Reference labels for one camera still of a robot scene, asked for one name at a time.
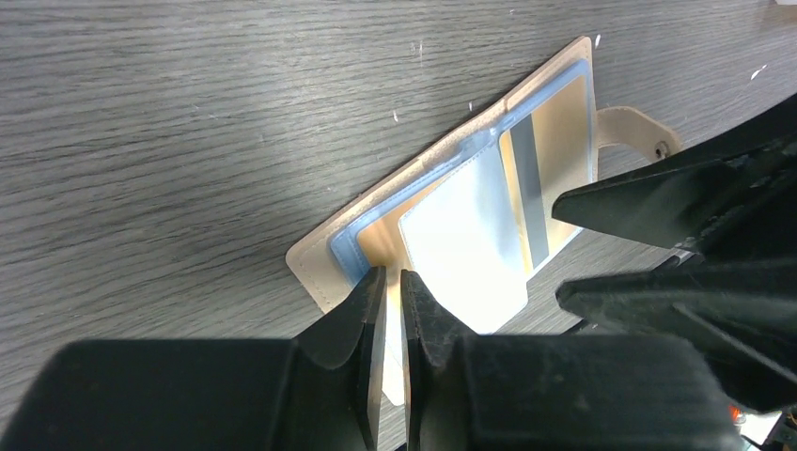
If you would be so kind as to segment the beige credit card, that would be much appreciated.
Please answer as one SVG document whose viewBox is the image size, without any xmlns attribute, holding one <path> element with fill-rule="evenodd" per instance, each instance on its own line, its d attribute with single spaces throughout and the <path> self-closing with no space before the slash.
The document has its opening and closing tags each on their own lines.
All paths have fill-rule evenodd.
<svg viewBox="0 0 797 451">
<path fill-rule="evenodd" d="M 532 277 L 582 229 L 552 215 L 559 195 L 593 180 L 589 76 L 562 72 L 508 110 L 498 148 L 518 226 L 525 274 Z"/>
</svg>

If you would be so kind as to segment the beige leather card holder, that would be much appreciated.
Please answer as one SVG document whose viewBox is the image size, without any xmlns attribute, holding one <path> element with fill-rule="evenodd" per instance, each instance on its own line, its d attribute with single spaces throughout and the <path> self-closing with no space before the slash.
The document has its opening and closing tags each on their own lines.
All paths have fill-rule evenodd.
<svg viewBox="0 0 797 451">
<path fill-rule="evenodd" d="M 593 44 L 580 37 L 508 94 L 301 238 L 286 261 L 323 311 L 337 306 L 372 266 L 387 269 L 382 392 L 405 400 L 400 274 L 418 272 L 436 300 L 468 327 L 491 334 L 527 304 L 524 255 L 498 148 L 508 110 L 562 72 L 590 78 L 593 180 L 602 148 L 625 145 L 651 162 L 678 153 L 670 128 L 628 106 L 598 108 Z"/>
</svg>

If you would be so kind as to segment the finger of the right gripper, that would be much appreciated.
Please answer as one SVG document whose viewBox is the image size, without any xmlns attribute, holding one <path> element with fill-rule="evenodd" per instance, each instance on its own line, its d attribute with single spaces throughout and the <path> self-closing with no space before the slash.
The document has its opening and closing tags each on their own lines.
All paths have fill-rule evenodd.
<svg viewBox="0 0 797 451">
<path fill-rule="evenodd" d="M 555 219 L 695 253 L 796 245 L 796 98 L 657 163 L 562 194 Z"/>
<path fill-rule="evenodd" d="M 726 394 L 754 412 L 796 404 L 796 261 L 682 264 L 570 280 L 565 311 L 627 334 L 689 341 Z"/>
</svg>

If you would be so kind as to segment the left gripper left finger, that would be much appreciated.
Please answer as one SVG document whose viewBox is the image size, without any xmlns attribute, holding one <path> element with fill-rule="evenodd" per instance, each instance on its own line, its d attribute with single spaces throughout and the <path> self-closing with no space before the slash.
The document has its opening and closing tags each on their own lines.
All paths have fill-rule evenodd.
<svg viewBox="0 0 797 451">
<path fill-rule="evenodd" d="M 373 450 L 386 270 L 293 338 L 72 342 L 40 371 L 5 450 Z"/>
</svg>

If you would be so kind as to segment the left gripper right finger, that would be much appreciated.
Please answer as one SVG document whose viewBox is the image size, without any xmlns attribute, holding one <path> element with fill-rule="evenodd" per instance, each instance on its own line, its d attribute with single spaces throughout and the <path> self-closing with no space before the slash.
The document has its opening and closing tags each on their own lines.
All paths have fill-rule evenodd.
<svg viewBox="0 0 797 451">
<path fill-rule="evenodd" d="M 670 336 L 477 334 L 400 276 L 410 450 L 738 450 L 700 354 Z"/>
</svg>

